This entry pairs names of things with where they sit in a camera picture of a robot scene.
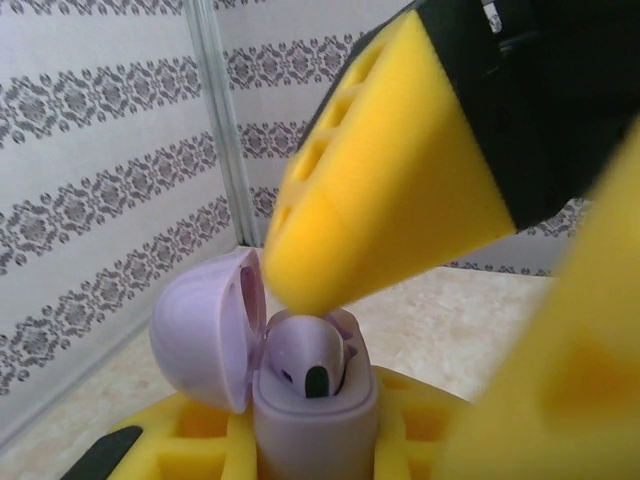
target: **open case lid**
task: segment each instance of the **open case lid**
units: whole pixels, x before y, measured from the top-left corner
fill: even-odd
[[[257,252],[224,255],[165,288],[153,310],[151,348],[176,390],[241,413],[264,345],[266,315]]]

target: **yellow foam holder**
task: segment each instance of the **yellow foam holder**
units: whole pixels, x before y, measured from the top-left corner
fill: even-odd
[[[640,478],[640,125],[559,279],[433,480]]]
[[[467,404],[374,368],[380,395],[374,480],[426,480],[451,419]],[[143,433],[109,480],[268,480],[259,470],[251,409],[230,415],[177,393],[113,431],[132,425]]]
[[[263,266],[293,312],[321,315],[514,232],[412,10],[350,64],[290,161]]]

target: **earbud case lid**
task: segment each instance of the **earbud case lid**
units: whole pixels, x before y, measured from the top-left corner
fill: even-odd
[[[171,282],[155,305],[150,339],[156,362],[192,400],[241,413],[264,347],[266,310],[256,250],[194,267]]]

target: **earbud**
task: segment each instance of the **earbud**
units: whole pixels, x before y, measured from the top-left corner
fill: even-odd
[[[338,393],[348,360],[340,332],[323,318],[276,315],[266,344],[275,374],[306,398]]]

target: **damask wallpaper pattern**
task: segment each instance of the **damask wallpaper pattern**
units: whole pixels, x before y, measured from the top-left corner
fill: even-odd
[[[405,0],[250,0],[219,2],[238,136],[254,215],[265,232],[284,167],[322,96],[364,32]],[[588,203],[575,200],[554,219],[452,262],[450,266],[549,275]]]
[[[236,237],[182,0],[0,0],[0,45],[2,446]]]

